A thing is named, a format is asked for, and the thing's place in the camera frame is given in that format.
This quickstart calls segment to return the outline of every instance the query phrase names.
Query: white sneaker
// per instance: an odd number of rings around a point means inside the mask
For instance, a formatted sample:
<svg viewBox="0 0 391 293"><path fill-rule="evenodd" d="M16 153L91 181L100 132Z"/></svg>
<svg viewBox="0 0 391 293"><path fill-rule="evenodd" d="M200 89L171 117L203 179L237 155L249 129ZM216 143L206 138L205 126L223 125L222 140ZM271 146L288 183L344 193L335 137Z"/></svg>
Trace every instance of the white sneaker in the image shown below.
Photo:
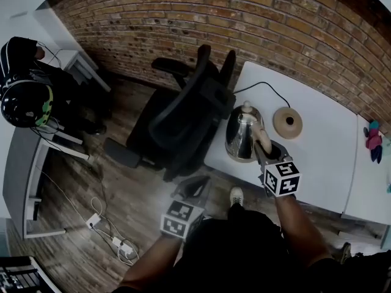
<svg viewBox="0 0 391 293"><path fill-rule="evenodd" d="M243 206L243 191L239 187L233 187L230 193L231 206L235 203L239 203Z"/></svg>

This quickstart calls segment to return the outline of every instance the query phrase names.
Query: gray tabletop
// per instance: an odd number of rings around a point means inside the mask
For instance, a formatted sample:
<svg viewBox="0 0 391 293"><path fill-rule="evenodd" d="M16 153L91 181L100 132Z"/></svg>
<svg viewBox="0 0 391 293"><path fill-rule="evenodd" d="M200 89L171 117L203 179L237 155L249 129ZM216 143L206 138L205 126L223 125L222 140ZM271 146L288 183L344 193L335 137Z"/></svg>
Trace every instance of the gray tabletop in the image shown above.
<svg viewBox="0 0 391 293"><path fill-rule="evenodd" d="M40 137L29 128L16 128L5 165L2 195L13 224L24 239L24 212L30 172Z"/></svg>

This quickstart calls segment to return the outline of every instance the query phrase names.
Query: helmet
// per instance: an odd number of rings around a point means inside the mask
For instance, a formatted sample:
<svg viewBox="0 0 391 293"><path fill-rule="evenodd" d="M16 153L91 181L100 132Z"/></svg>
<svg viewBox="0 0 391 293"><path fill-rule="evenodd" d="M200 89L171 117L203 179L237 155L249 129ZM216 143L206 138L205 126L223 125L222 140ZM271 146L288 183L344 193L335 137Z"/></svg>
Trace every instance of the helmet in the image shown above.
<svg viewBox="0 0 391 293"><path fill-rule="evenodd" d="M53 104L51 87L37 81L14 82L1 101L3 117L16 127L37 127L47 123Z"/></svg>

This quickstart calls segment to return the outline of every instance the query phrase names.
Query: power outlet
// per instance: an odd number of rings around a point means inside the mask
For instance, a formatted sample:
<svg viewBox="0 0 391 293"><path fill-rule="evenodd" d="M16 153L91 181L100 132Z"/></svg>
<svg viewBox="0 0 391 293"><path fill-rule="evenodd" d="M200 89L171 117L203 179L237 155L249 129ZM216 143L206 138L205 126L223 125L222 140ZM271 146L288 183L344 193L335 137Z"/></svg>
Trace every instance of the power outlet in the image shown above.
<svg viewBox="0 0 391 293"><path fill-rule="evenodd" d="M90 219L87 220L87 226L88 228L92 229L98 222L100 222L101 218L97 213L94 213L94 215L91 216Z"/></svg>
<svg viewBox="0 0 391 293"><path fill-rule="evenodd" d="M123 251L126 255L131 255L133 253L133 248L128 244L123 243L119 238L114 237L112 243L118 247L121 251Z"/></svg>

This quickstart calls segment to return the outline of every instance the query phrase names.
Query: black office chair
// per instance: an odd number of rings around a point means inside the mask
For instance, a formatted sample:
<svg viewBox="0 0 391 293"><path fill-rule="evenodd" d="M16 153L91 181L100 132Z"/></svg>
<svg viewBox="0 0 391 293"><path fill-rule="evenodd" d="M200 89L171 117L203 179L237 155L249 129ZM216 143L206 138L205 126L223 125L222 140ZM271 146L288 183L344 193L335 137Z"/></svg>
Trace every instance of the black office chair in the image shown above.
<svg viewBox="0 0 391 293"><path fill-rule="evenodd" d="M222 118L228 119L235 96L227 90L236 55L230 51L221 71L209 61L211 48L198 49L195 70L173 59L158 58L152 67L171 73L181 92L161 88L151 96L126 147L110 138L105 152L119 163L166 169L165 181L188 176L203 163ZM194 71L188 83L184 78Z"/></svg>

